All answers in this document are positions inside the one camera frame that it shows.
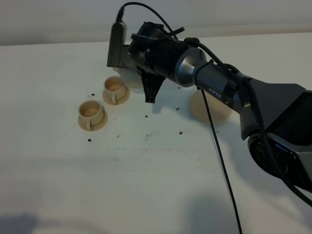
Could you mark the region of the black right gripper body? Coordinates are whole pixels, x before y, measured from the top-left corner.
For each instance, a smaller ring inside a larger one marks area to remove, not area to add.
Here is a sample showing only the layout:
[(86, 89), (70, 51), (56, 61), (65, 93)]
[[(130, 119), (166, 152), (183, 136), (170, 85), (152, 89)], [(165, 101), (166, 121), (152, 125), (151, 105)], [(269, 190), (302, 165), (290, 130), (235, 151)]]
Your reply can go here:
[(175, 76), (179, 58), (188, 50), (187, 43), (175, 38), (184, 30), (184, 27), (180, 27), (167, 32), (162, 24), (144, 22), (139, 31), (131, 35), (128, 54), (144, 86), (159, 82), (162, 78), (168, 78), (181, 86), (188, 85), (188, 81), (178, 80)]

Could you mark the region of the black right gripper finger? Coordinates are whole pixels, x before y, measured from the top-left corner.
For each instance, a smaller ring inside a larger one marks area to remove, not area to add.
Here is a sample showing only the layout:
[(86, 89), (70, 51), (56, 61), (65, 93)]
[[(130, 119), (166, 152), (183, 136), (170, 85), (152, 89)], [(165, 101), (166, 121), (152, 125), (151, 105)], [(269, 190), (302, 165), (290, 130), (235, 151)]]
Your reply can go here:
[(156, 96), (165, 80), (165, 77), (142, 72), (141, 80), (146, 103), (155, 103)]

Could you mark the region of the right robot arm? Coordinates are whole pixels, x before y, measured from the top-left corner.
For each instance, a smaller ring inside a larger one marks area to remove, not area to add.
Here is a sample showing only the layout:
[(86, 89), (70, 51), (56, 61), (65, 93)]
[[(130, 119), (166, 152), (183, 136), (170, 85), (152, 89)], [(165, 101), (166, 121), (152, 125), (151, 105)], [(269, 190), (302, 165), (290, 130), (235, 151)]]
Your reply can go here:
[(132, 34), (128, 54), (142, 79), (145, 101), (154, 103), (164, 81), (196, 86), (236, 111), (241, 137), (265, 172), (289, 185), (312, 189), (312, 93), (297, 84), (265, 83), (222, 63), (197, 38), (144, 23)]

